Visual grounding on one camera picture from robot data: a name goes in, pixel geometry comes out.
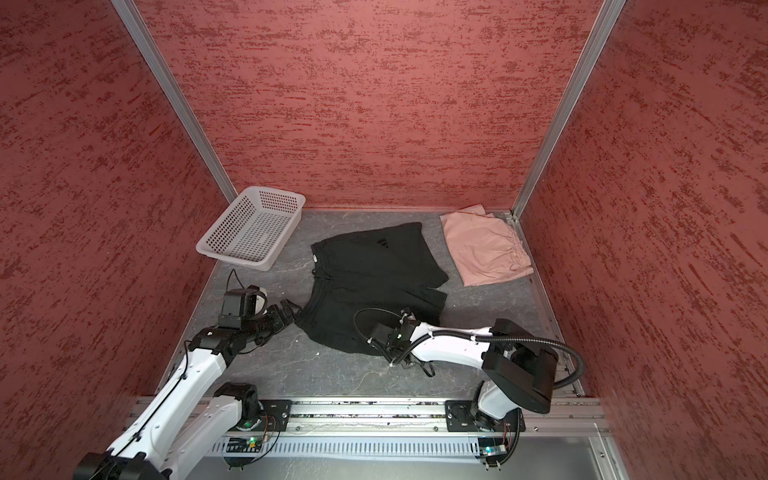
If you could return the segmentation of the black shorts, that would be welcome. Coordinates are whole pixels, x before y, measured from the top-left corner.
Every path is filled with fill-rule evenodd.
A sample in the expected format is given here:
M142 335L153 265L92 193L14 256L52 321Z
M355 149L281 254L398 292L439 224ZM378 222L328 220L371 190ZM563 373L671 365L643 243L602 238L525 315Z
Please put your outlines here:
M448 275L429 249L420 222L336 235L311 246L310 299L296 325L314 342L350 354L377 356L366 343L376 324L399 324L400 312L435 326Z

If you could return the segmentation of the pink shorts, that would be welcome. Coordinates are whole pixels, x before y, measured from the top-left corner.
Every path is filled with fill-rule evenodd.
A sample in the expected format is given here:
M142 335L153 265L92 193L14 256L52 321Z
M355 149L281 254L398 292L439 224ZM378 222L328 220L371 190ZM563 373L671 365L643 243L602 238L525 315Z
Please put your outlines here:
M482 204L443 214L440 221L465 287L510 282L533 273L518 234Z

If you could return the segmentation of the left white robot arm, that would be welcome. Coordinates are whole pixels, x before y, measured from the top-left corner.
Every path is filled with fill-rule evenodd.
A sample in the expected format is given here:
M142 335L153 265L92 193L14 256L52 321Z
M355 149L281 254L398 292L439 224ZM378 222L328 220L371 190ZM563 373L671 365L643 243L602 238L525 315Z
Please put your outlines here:
M230 431L246 435L266 453L287 428L289 401L260 400L252 384L221 385L199 415L207 390L249 344L265 345L293 323L301 308L283 300L257 308L226 307L218 322L186 345L184 359L149 406L103 453L88 453L76 479L184 479Z

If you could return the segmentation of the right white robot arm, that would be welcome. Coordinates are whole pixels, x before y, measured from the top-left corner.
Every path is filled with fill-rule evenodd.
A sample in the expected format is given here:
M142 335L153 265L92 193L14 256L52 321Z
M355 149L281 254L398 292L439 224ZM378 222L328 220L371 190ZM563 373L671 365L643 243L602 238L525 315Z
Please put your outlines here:
M558 352L567 349L506 319L467 330L437 327L405 313L394 323L360 327L358 333L392 365L443 362L482 371L487 380L479 387L471 415L485 424L518 409L548 414L557 388Z

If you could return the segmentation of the white plastic laundry basket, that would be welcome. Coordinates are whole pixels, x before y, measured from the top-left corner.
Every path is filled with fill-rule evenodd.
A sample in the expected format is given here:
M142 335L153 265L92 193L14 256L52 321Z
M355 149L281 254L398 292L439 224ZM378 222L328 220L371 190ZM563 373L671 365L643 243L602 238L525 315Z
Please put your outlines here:
M268 271L298 226L306 198L275 188L246 188L196 244L196 251L233 265Z

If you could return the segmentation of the left circuit board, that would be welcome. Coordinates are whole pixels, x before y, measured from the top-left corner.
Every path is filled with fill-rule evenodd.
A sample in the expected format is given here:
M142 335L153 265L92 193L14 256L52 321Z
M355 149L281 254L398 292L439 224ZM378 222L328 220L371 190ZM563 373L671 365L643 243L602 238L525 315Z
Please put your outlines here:
M224 452L229 455L256 455L262 450L263 442L255 437L229 437Z

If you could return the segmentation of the circuit board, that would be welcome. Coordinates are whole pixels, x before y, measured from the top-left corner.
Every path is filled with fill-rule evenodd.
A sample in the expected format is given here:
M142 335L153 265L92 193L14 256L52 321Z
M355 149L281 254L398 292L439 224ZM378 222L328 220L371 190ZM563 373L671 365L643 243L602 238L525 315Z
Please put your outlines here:
M477 456L486 464L499 464L509 453L507 443L501 437L478 438L477 444Z
M263 442L255 437L229 437L224 452L229 455L256 455L262 450Z

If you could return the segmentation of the right circuit board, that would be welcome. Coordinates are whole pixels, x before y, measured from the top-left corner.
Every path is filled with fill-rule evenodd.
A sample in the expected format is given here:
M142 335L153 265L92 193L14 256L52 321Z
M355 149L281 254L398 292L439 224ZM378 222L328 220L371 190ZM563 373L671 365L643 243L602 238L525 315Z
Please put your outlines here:
M478 438L477 444L477 456L486 464L499 464L509 453L507 443L501 437Z

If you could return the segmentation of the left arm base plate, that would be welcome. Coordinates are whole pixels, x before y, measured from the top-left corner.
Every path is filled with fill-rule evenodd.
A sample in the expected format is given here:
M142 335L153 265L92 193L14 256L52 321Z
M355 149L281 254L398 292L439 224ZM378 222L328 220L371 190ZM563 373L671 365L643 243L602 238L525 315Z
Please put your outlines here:
M287 429L291 400L249 400L243 404L235 429L242 432L283 432Z

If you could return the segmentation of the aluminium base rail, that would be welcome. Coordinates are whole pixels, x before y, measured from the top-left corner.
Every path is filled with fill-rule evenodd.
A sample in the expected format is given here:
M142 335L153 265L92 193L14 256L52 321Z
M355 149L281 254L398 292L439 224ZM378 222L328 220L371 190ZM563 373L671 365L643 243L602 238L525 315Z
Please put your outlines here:
M442 398L295 397L284 433L291 436L451 435ZM529 436L610 436L596 398L555 398L548 414L525 412Z

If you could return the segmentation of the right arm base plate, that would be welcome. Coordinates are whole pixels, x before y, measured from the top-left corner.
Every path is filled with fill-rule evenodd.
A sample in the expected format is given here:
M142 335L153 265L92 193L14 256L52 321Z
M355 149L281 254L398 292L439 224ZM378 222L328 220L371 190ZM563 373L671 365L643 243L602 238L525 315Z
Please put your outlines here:
M515 433L516 425L520 432L526 431L522 410L515 409L502 420L494 419L481 413L471 400L446 400L444 403L446 427L449 432L494 432Z

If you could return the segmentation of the left aluminium corner post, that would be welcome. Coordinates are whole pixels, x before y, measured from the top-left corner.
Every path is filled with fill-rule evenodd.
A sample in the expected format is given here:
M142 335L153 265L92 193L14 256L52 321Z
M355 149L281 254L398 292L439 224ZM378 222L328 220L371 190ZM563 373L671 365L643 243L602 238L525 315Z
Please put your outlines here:
M238 195L236 188L153 39L136 3L128 0L112 0L111 4L164 92L215 183L226 200L232 202Z

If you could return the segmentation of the aluminium corner post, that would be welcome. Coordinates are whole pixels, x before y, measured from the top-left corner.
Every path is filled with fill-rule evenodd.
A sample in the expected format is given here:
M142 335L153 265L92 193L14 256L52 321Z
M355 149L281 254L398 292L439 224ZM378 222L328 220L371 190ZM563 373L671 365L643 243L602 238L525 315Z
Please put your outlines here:
M512 207L513 222L520 222L625 4L625 0L605 0L602 2L552 121Z
M238 195L236 188L153 39L136 3L128 0L112 0L111 4L164 92L215 183L226 200L232 202Z

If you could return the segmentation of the right aluminium corner post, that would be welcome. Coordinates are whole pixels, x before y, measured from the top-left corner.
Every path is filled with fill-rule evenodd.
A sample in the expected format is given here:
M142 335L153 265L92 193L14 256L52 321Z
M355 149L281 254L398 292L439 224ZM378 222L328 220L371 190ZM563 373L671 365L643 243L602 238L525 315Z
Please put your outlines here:
M625 0L605 0L602 2L552 121L512 207L513 222L520 222L625 4Z

